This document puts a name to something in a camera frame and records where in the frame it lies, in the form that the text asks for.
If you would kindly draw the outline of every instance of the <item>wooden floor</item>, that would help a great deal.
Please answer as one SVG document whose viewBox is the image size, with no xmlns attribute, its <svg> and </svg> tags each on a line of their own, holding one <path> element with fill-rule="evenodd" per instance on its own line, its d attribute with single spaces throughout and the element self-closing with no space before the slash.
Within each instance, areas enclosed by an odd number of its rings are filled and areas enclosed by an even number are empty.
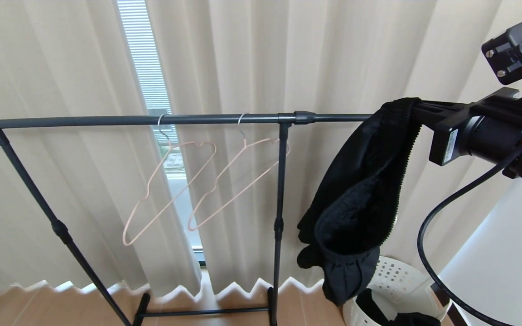
<svg viewBox="0 0 522 326">
<path fill-rule="evenodd" d="M 228 288 L 212 293 L 206 273 L 203 290 L 193 298 L 182 289 L 161 298 L 152 298 L 149 311 L 199 310 L 263 306 L 267 302 L 267 284 L 258 282 L 253 291 Z M 110 292 L 132 320 L 142 293 L 114 286 Z M 117 326 L 120 320 L 97 291 L 85 293 L 74 287 L 56 289 L 36 285 L 28 289 L 10 287 L 0 293 L 0 326 Z M 267 312 L 208 316 L 147 318 L 143 326 L 267 326 Z M 279 290 L 278 324 L 280 326 L 344 326 L 340 310 L 327 301 L 317 285 L 312 289 L 287 282 Z"/>
</svg>

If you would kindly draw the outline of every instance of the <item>black jacket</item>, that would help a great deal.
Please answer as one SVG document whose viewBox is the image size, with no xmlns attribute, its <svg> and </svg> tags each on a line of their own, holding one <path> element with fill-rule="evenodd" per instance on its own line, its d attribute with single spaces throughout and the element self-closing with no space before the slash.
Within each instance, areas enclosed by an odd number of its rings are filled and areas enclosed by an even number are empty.
<svg viewBox="0 0 522 326">
<path fill-rule="evenodd" d="M 298 224 L 301 268 L 320 266 L 325 297 L 342 305 L 366 289 L 390 235 L 408 157 L 421 125 L 419 99 L 384 104 L 344 143 Z"/>
</svg>

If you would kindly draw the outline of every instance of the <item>white label sticker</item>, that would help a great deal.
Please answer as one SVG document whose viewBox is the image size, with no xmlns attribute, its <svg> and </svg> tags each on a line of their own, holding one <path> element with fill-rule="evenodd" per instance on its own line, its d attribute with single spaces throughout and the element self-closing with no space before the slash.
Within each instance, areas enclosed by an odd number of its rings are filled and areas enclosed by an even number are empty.
<svg viewBox="0 0 522 326">
<path fill-rule="evenodd" d="M 448 136 L 448 145 L 446 147 L 446 153 L 444 153 L 444 161 L 446 163 L 452 159 L 452 153 L 454 152 L 454 145 L 456 144 L 456 136 L 458 136 L 458 129 L 450 132 Z"/>
</svg>

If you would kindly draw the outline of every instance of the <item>window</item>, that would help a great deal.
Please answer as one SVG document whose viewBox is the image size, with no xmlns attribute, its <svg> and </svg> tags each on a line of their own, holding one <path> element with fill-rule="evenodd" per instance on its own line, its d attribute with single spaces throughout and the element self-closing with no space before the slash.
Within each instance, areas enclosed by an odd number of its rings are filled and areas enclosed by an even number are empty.
<svg viewBox="0 0 522 326">
<path fill-rule="evenodd" d="M 122 18 L 122 25 L 124 26 L 124 33 L 132 54 L 134 67 L 136 68 L 140 90 L 149 114 L 172 114 L 145 0 L 118 0 L 118 10 Z M 179 139 L 174 125 L 161 125 L 161 130 L 170 138 L 172 144 L 178 143 Z M 168 141 L 159 132 L 158 126 L 153 126 L 153 132 L 160 153 L 164 155 L 168 150 Z M 170 193 L 178 194 L 187 184 L 180 149 L 173 149 L 172 153 L 170 153 L 164 163 L 164 171 L 168 179 Z M 174 202 L 174 207 L 180 218 L 186 223 L 191 212 L 193 212 L 188 191 L 183 192 L 177 198 L 176 202 Z M 189 232 L 187 235 L 190 244 L 197 254 L 197 258 L 204 260 L 198 232 Z"/>
</svg>

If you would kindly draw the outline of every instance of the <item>beige curtain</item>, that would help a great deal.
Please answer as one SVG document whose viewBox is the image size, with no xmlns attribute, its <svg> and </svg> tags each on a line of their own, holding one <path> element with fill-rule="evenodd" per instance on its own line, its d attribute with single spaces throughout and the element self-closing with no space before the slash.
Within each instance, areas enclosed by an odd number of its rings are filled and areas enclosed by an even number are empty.
<svg viewBox="0 0 522 326">
<path fill-rule="evenodd" d="M 146 114 L 116 3 L 0 2 L 0 118 Z M 158 161 L 151 129 L 9 130 L 17 154 L 107 286 L 150 283 L 157 295 L 200 289 L 200 270 L 170 210 L 133 246 L 124 221 Z M 129 229 L 170 200 L 164 174 Z M 0 149 L 0 290 L 10 283 L 91 281 L 54 235 Z"/>
<path fill-rule="evenodd" d="M 522 1 L 159 1 L 147 0 L 175 113 L 373 113 L 385 101 L 418 96 L 476 101 L 501 85 L 480 53 L 484 41 L 522 21 Z M 522 81 L 518 85 L 522 91 Z M 296 225 L 331 159 L 357 124 L 291 128 L 287 162 L 281 282 L 311 285 L 319 268 L 302 270 Z M 277 137 L 275 125 L 245 125 L 249 142 Z M 213 140 L 219 153 L 191 188 L 193 202 L 241 149 L 236 126 L 180 126 L 182 140 Z M 416 235 L 442 199 L 487 171 L 471 157 L 446 167 L 427 161 L 423 130 L 404 180 L 398 221 L 383 254 L 421 267 Z M 185 151 L 188 178 L 207 153 Z M 205 200 L 197 220 L 215 212 L 277 159 L 277 144 L 244 154 Z M 277 171 L 199 229 L 216 292 L 236 281 L 245 291 L 273 278 Z M 484 219 L 509 180 L 496 177 L 449 206 L 427 235 L 441 270 Z"/>
</svg>

